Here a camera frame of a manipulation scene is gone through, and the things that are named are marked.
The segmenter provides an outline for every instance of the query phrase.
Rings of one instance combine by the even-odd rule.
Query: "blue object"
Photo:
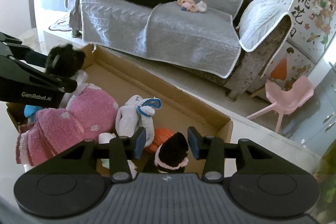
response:
[[[31,105],[26,105],[25,106],[25,109],[24,109],[24,115],[26,118],[29,118],[29,117],[33,117],[33,122],[36,122],[36,119],[35,119],[35,114],[36,112],[38,112],[39,110],[42,110],[43,107],[40,107],[40,106],[31,106]]]

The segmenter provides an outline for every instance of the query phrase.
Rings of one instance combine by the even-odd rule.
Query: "black fuzzy object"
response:
[[[182,133],[177,132],[165,141],[159,152],[159,159],[166,165],[177,167],[188,155],[188,142]]]
[[[53,47],[47,57],[46,73],[62,77],[72,77],[82,68],[85,53],[73,49],[71,44]]]

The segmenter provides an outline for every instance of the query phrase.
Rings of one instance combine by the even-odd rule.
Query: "gray drawer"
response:
[[[317,135],[311,138],[304,145],[310,151],[315,152],[319,156],[323,156],[329,146],[336,140],[336,118],[327,124]]]
[[[321,82],[321,86],[336,109],[336,72],[334,70],[331,69],[327,73]]]
[[[302,107],[288,116],[289,122],[283,126],[283,134],[291,140],[301,143],[309,141],[319,133],[331,119],[323,124],[327,116],[335,112],[327,94],[318,85],[314,90],[314,95]]]

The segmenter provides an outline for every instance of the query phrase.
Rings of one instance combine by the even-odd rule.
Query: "sofa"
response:
[[[219,13],[225,12],[230,14],[232,19],[231,24],[235,28],[238,26],[243,12],[253,0],[203,1],[207,4],[208,9],[211,9],[213,12],[218,11]],[[100,44],[129,54],[165,62],[162,59],[139,55],[137,54],[138,50],[133,50],[132,46],[126,50],[122,48],[125,41],[128,42],[128,40],[133,39],[134,35],[139,36],[137,33],[137,20],[133,18],[127,21],[125,18],[136,14],[139,22],[145,22],[150,18],[151,9],[128,3],[124,0],[65,0],[65,6],[69,12],[69,26],[72,28],[72,35],[74,37],[80,36],[82,32],[84,42]],[[121,6],[127,6],[127,9],[123,10],[123,8],[120,8]],[[177,7],[175,4],[171,6],[172,9],[177,9],[175,7]],[[183,16],[192,17],[193,15],[184,14]],[[119,30],[116,30],[117,27],[123,28],[123,30],[119,32]],[[262,75],[266,65],[277,52],[290,29],[291,18],[290,16],[284,16],[277,27],[263,40],[256,50],[245,52],[241,49],[237,59],[232,63],[232,68],[226,78],[223,78],[222,75],[202,69],[195,69],[191,66],[181,66],[176,62],[168,61],[168,63],[227,88],[226,97],[231,101],[235,101],[238,94],[244,93],[251,83]]]

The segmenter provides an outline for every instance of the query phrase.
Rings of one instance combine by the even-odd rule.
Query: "pink plastic chair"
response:
[[[314,95],[313,85],[306,76],[301,76],[298,78],[290,91],[281,90],[281,88],[276,83],[270,80],[266,81],[265,89],[266,97],[272,104],[247,116],[246,118],[252,120],[271,110],[275,110],[279,113],[275,133],[279,133],[280,131],[284,114],[291,114]]]

